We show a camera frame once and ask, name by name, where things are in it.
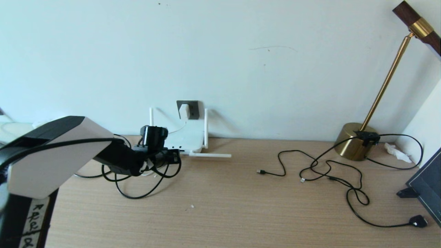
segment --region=black monitor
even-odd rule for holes
[[[441,148],[406,183],[441,227]]]

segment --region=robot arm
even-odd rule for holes
[[[58,188],[91,159],[117,174],[139,176],[180,163],[164,148],[166,128],[144,126],[133,149],[83,116],[49,122],[0,149],[0,247],[44,247]]]

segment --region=wall socket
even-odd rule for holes
[[[188,104],[190,109],[190,117],[189,120],[198,120],[199,119],[199,102],[198,101],[181,101],[177,100],[176,104],[178,105],[178,113],[179,108],[182,104]]]

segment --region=tissue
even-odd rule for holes
[[[409,157],[406,154],[395,149],[395,147],[396,146],[394,145],[389,145],[388,143],[385,143],[385,148],[389,154],[394,155],[399,160],[406,161],[407,163],[412,163],[412,161],[409,159]]]

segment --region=white charger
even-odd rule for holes
[[[188,121],[190,118],[190,106],[188,104],[182,104],[181,107],[179,107],[179,117],[185,122]]]

